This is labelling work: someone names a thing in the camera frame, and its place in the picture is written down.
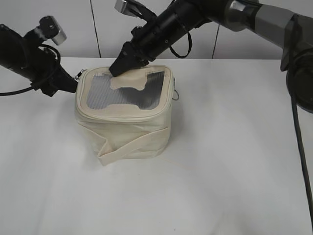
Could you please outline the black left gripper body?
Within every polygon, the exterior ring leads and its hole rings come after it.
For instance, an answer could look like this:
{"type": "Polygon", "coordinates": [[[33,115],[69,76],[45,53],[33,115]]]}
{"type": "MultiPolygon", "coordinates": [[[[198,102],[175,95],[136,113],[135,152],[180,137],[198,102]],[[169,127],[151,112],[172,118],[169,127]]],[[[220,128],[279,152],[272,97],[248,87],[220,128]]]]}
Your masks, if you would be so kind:
{"type": "Polygon", "coordinates": [[[60,79],[68,74],[61,65],[61,55],[58,50],[37,50],[34,59],[34,79],[30,86],[43,94],[53,97],[60,90],[60,79]]]}

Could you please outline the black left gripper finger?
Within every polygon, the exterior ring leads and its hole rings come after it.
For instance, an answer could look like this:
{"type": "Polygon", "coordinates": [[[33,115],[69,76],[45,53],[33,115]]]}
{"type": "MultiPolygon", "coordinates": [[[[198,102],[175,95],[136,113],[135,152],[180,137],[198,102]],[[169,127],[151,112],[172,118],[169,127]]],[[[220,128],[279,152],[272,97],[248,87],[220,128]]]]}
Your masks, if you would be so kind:
{"type": "Polygon", "coordinates": [[[68,93],[76,93],[78,82],[68,74],[63,74],[60,79],[60,90],[68,93]]]}

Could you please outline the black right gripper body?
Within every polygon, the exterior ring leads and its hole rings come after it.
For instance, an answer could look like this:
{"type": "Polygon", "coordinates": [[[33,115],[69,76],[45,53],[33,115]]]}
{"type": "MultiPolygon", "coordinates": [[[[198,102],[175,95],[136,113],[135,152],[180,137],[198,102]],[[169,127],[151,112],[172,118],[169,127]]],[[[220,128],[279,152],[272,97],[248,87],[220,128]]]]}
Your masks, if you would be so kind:
{"type": "Polygon", "coordinates": [[[138,56],[150,63],[171,46],[171,22],[148,22],[143,27],[135,27],[132,35],[123,47],[132,47],[138,56]]]}

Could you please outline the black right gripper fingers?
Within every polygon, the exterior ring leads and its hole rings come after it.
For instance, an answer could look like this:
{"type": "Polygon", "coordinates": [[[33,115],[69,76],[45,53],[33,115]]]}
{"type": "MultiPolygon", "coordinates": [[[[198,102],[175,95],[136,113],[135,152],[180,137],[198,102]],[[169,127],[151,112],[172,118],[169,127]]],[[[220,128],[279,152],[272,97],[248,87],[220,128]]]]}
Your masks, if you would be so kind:
{"type": "Polygon", "coordinates": [[[146,65],[148,65],[148,60],[138,56],[136,50],[132,47],[123,47],[116,60],[109,67],[109,71],[113,77],[118,77],[129,70],[146,65]]]}

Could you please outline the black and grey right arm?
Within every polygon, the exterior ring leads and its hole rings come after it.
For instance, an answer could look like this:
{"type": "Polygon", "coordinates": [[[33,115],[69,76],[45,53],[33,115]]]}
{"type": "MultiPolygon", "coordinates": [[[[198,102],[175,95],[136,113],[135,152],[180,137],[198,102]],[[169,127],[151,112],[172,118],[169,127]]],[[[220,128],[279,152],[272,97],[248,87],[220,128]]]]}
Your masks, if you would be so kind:
{"type": "Polygon", "coordinates": [[[257,0],[174,0],[159,15],[135,0],[119,0],[118,12],[146,23],[132,30],[109,70],[119,76],[154,61],[190,31],[215,22],[231,31],[245,29],[283,50],[280,69],[296,104],[313,110],[313,20],[257,0]]]}

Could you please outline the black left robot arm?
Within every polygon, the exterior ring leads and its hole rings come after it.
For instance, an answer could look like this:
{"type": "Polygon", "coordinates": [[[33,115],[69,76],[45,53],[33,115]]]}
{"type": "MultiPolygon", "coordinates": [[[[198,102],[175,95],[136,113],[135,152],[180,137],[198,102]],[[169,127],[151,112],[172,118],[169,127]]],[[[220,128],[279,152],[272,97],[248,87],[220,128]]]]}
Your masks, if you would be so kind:
{"type": "Polygon", "coordinates": [[[78,82],[61,66],[59,51],[43,44],[34,30],[22,37],[6,25],[0,25],[0,65],[30,81],[28,88],[1,93],[1,96],[31,90],[41,90],[49,97],[57,91],[76,92],[78,82]]]}

